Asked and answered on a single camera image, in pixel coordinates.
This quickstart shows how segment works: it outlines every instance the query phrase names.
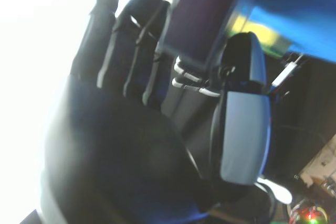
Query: blue surface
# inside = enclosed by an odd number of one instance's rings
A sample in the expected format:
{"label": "blue surface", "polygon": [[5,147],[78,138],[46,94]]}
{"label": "blue surface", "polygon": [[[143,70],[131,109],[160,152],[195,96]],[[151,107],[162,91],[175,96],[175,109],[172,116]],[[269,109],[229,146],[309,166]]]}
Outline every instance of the blue surface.
{"label": "blue surface", "polygon": [[336,0],[257,0],[251,20],[291,40],[292,51],[336,62]]}

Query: blue object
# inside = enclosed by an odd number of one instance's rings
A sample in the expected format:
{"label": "blue object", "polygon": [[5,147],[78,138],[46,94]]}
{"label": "blue object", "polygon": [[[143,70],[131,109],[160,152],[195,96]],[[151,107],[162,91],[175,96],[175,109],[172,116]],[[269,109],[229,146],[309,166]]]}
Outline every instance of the blue object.
{"label": "blue object", "polygon": [[291,40],[289,50],[336,62],[336,0],[257,0],[251,20]]}

